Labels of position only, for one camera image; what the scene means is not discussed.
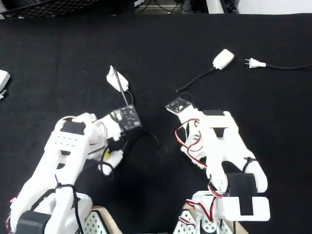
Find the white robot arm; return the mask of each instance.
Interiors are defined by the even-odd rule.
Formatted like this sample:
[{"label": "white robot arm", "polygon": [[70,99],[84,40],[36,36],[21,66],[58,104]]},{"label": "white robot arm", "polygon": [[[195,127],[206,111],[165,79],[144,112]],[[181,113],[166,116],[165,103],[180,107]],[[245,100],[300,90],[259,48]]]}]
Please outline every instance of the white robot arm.
[{"label": "white robot arm", "polygon": [[[270,219],[269,201],[258,193],[268,187],[267,178],[255,156],[247,149],[238,133],[231,114],[226,111],[199,111],[184,99],[178,98],[166,109],[178,116],[182,125],[175,131],[181,151],[199,168],[206,170],[208,191],[194,194],[186,203],[193,206],[200,217],[195,221],[209,221],[211,233],[221,233],[213,220],[267,221]],[[185,129],[183,142],[177,131]],[[241,173],[226,174],[222,162],[229,161]],[[180,220],[178,225],[187,224]]]},{"label": "white robot arm", "polygon": [[[132,105],[125,108],[135,112]],[[35,172],[11,204],[12,233],[73,234],[80,228],[77,217],[83,224],[92,201],[89,196],[76,193],[74,184],[87,159],[100,160],[108,139],[119,140],[123,130],[116,119],[122,121],[119,110],[101,119],[85,113],[57,122]],[[104,158],[104,174],[109,175],[120,163],[122,153],[113,151]],[[77,210],[73,207],[75,195]]]}]

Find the circuit board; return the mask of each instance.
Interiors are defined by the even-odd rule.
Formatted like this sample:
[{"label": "circuit board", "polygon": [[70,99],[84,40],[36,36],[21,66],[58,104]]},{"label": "circuit board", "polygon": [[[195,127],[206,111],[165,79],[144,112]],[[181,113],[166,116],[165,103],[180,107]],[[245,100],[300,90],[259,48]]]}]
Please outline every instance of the circuit board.
[{"label": "circuit board", "polygon": [[125,107],[121,107],[113,111],[114,116],[118,122],[124,127],[125,130],[142,127],[140,119],[138,118],[135,107],[131,104]]},{"label": "circuit board", "polygon": [[189,101],[186,101],[182,98],[177,98],[170,102],[168,105],[165,106],[165,108],[172,112],[173,114],[179,114],[179,112],[183,111],[185,108],[190,106],[192,103]]}]

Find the black table surface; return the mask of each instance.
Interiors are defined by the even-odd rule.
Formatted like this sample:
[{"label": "black table surface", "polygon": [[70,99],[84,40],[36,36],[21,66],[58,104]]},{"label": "black table surface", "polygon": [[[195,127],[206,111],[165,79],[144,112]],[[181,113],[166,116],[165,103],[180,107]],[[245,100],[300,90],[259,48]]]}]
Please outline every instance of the black table surface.
[{"label": "black table surface", "polygon": [[243,222],[255,234],[303,233],[311,193],[312,70],[248,69],[243,59],[292,66],[312,61],[312,15],[162,15],[1,20],[0,69],[12,81],[0,103],[0,220],[31,176],[56,121],[98,117],[123,99],[106,81],[114,64],[130,83],[150,137],[125,155],[112,181],[86,171],[78,191],[108,208],[124,233],[172,231],[186,198],[207,188],[205,174],[179,150],[178,119],[164,106],[175,89],[208,70],[224,48],[234,61],[195,83],[197,107],[232,113],[269,187],[268,222]]}]

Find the white power adapter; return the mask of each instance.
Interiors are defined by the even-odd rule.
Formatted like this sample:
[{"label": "white power adapter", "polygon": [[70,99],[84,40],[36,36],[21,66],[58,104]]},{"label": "white power adapter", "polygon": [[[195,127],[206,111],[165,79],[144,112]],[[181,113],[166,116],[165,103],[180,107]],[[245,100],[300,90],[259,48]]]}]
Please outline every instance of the white power adapter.
[{"label": "white power adapter", "polygon": [[213,66],[215,69],[222,70],[234,59],[234,54],[232,54],[227,49],[224,49],[217,57],[214,58]]},{"label": "white power adapter", "polygon": [[[119,80],[120,80],[120,84],[121,84],[122,90],[124,92],[126,92],[129,89],[129,82],[118,71],[117,71],[117,73],[118,73],[118,77],[119,77]],[[106,79],[107,79],[107,82],[109,82],[116,90],[121,92],[120,87],[118,85],[117,77],[115,76],[115,73],[114,73],[113,66],[110,67],[110,70],[109,70],[109,73],[106,76]]]},{"label": "white power adapter", "polygon": [[0,91],[4,89],[9,78],[10,78],[10,74],[8,72],[0,70]]},{"label": "white power adapter", "polygon": [[0,70],[0,99],[4,98],[4,94],[6,92],[4,87],[6,86],[9,78],[10,74],[8,72]]}]

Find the black basket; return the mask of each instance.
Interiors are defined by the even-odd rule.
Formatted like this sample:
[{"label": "black basket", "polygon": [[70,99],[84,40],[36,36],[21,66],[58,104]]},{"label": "black basket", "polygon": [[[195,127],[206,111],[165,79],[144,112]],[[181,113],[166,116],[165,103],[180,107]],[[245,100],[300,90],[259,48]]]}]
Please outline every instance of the black basket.
[{"label": "black basket", "polygon": [[52,18],[74,12],[99,0],[48,0],[0,13],[6,19]]}]

